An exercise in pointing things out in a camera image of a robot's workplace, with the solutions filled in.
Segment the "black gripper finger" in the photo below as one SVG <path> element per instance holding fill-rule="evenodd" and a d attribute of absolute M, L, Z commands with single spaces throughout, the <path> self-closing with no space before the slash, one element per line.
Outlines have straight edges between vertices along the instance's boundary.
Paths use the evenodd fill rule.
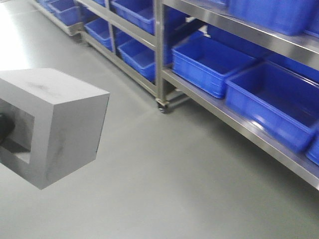
<path fill-rule="evenodd" d="M 0 142 L 2 143 L 14 130 L 15 124 L 7 115 L 0 114 Z"/>

